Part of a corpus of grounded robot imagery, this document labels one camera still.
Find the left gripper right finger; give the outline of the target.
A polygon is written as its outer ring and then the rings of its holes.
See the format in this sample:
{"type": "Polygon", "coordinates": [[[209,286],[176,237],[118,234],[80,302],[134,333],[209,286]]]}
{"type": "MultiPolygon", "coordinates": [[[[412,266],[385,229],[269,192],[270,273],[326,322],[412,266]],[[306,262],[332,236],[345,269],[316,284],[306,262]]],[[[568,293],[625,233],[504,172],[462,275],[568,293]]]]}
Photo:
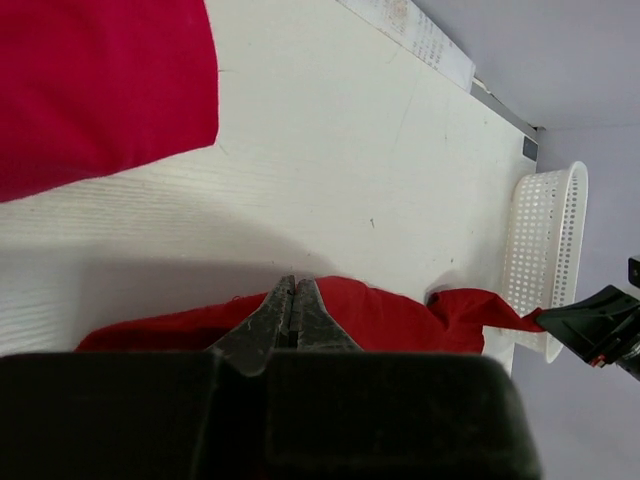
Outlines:
{"type": "Polygon", "coordinates": [[[293,303],[296,349],[267,362],[263,462],[271,479],[539,479],[518,392],[478,355],[313,345],[327,311],[312,280],[293,303]]]}

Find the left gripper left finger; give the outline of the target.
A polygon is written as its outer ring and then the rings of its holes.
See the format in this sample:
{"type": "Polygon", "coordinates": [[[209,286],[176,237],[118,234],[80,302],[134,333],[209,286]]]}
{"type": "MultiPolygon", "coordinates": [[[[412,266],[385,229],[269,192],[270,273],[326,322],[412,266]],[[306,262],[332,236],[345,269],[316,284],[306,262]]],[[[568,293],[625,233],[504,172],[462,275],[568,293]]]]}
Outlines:
{"type": "Polygon", "coordinates": [[[282,278],[235,330],[199,351],[3,357],[2,477],[259,477],[262,374],[294,293],[294,279],[282,278]]]}

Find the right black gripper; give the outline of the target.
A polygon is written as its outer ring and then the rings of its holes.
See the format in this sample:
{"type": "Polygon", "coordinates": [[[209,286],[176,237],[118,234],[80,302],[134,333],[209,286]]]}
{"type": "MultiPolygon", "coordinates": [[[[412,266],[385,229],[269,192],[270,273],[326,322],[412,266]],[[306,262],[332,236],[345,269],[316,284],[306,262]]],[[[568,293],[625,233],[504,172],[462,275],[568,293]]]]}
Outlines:
{"type": "Polygon", "coordinates": [[[609,285],[581,302],[549,309],[537,324],[584,363],[616,365],[639,380],[639,256],[628,260],[629,295],[609,285]]]}

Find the white perforated plastic basket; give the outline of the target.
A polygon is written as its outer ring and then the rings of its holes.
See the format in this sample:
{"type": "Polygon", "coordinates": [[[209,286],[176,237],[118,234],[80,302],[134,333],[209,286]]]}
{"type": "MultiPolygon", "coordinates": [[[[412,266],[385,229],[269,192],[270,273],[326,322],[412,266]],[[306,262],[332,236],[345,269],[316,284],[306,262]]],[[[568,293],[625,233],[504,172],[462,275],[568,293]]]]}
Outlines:
{"type": "Polygon", "coordinates": [[[477,251],[489,275],[484,288],[519,316],[574,302],[588,191],[584,163],[537,173],[528,160],[484,189],[488,230],[477,251]]]}

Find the dark red t-shirt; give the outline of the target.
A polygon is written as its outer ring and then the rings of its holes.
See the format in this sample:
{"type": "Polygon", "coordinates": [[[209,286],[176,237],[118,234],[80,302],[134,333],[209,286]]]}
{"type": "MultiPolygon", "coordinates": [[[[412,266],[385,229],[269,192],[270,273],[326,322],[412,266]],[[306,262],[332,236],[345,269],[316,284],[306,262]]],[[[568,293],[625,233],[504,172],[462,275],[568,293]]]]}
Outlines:
{"type": "MultiPolygon", "coordinates": [[[[452,289],[427,305],[337,276],[316,281],[329,315],[366,351],[482,352],[486,327],[541,332],[539,310],[521,317],[498,294],[452,289]]],[[[120,322],[95,330],[79,352],[196,351],[238,326],[265,300],[264,294],[235,297],[222,304],[120,322]]]]}

